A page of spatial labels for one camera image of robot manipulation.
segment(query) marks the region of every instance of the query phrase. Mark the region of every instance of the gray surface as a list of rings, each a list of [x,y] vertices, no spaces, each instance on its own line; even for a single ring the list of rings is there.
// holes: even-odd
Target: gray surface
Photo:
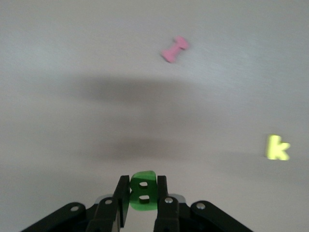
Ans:
[[[308,231],[308,22],[308,1],[2,0],[0,230],[154,170],[254,231]],[[191,47],[168,64],[175,35]]]

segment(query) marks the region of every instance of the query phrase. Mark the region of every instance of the white table surface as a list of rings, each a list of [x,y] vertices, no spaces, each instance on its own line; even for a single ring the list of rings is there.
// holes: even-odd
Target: white table surface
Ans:
[[[308,73],[306,0],[2,0],[0,231],[146,170],[254,231],[308,231]],[[122,231],[155,217],[130,208]]]

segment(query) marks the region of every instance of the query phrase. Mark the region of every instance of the green object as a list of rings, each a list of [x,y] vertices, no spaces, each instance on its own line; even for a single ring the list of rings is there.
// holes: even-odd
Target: green object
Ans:
[[[130,205],[139,211],[157,209],[157,184],[154,171],[135,173],[130,182]]]

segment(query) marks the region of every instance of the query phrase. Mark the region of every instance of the pink object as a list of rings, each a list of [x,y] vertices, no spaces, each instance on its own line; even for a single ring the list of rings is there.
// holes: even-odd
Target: pink object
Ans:
[[[176,61],[176,56],[179,54],[180,50],[187,49],[189,47],[188,42],[181,36],[177,36],[175,39],[175,44],[167,50],[163,50],[162,56],[169,63],[174,63]]]

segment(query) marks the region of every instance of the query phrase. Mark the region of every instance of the yellow object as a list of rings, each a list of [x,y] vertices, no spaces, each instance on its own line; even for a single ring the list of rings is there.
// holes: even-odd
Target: yellow object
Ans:
[[[289,143],[282,143],[281,137],[271,134],[268,137],[268,146],[266,150],[266,157],[269,160],[289,160],[289,155],[285,152],[291,145]]]

